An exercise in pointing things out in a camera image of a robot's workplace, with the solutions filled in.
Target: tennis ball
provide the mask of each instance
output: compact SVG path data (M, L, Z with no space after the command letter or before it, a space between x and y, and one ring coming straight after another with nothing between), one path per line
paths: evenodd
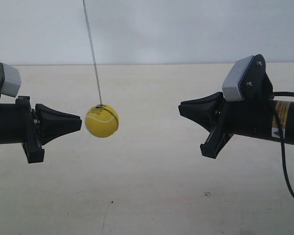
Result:
M93 136L106 138L114 134L118 129L119 117L111 106L97 105L87 112L85 125Z

